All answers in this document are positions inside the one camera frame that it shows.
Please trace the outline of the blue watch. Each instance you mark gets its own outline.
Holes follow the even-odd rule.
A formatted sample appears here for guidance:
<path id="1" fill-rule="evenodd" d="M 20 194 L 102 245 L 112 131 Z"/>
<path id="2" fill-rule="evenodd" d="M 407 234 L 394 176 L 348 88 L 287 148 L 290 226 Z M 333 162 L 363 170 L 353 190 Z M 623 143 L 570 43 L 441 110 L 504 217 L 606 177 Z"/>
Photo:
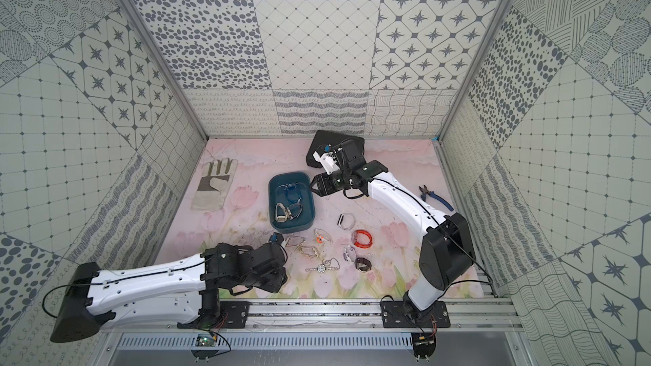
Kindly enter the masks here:
<path id="1" fill-rule="evenodd" d="M 303 183 L 295 182 L 279 186 L 288 203 L 301 203 L 303 200 Z"/>

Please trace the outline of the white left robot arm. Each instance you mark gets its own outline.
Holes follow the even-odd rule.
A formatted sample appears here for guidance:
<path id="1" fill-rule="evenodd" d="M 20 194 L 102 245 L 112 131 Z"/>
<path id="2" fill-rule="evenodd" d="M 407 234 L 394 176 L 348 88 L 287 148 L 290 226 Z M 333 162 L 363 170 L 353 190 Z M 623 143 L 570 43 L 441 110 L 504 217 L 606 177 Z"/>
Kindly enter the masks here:
<path id="1" fill-rule="evenodd" d="M 136 269 L 77 267 L 54 314 L 53 343 L 88 339 L 127 324 L 173 323 L 183 330 L 246 325 L 249 303 L 222 303 L 253 289 L 277 293 L 287 282 L 288 254 L 279 235 L 260 247 L 220 243 L 191 257 Z"/>

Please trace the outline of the red watch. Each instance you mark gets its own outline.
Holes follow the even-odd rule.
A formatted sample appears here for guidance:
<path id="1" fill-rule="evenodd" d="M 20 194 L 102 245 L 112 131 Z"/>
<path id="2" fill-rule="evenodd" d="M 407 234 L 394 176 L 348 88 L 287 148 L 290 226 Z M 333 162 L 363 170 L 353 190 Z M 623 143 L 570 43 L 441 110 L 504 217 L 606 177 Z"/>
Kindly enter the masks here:
<path id="1" fill-rule="evenodd" d="M 352 243 L 360 249 L 369 249 L 373 245 L 373 237 L 367 230 L 355 230 L 352 234 Z"/>

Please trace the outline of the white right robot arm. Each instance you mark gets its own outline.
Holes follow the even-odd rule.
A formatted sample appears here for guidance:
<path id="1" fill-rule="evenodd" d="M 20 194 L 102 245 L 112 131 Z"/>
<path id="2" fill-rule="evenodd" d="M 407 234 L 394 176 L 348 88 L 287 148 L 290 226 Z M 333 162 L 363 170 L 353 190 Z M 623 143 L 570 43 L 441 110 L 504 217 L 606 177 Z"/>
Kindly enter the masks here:
<path id="1" fill-rule="evenodd" d="M 420 237 L 420 275 L 403 299 L 411 312 L 429 311 L 462 274 L 478 265 L 466 218 L 460 213 L 447 215 L 422 201 L 384 164 L 366 161 L 364 146 L 356 140 L 320 144 L 313 158 L 324 169 L 310 183 L 315 195 L 357 190 L 357 198 L 381 203 Z"/>

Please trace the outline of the silver white watch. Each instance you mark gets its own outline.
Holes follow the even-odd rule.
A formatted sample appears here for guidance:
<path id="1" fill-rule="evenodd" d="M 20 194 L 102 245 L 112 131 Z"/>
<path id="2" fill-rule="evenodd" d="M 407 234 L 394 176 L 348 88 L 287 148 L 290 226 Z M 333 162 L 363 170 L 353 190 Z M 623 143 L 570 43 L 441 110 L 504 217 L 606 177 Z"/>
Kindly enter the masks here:
<path id="1" fill-rule="evenodd" d="M 356 218 L 352 213 L 341 213 L 337 220 L 337 226 L 345 231 L 351 231 L 354 229 L 355 224 Z"/>

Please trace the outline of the black watch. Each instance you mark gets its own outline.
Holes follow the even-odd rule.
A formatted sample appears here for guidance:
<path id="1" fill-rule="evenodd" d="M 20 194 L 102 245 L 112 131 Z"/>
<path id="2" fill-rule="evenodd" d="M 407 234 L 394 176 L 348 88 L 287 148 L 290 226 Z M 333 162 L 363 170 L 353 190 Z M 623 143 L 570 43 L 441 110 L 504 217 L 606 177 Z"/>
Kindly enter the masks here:
<path id="1" fill-rule="evenodd" d="M 303 213 L 302 203 L 293 203 L 288 207 L 290 220 L 296 220 Z"/>

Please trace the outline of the beige triangular watch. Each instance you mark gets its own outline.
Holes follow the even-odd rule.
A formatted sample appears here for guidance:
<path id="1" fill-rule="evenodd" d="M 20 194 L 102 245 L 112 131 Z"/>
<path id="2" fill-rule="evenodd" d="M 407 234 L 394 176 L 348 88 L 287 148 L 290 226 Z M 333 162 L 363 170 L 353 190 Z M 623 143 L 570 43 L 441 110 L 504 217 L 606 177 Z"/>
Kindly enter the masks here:
<path id="1" fill-rule="evenodd" d="M 283 203 L 277 203 L 275 207 L 275 222 L 285 223 L 293 218 L 291 210 Z"/>

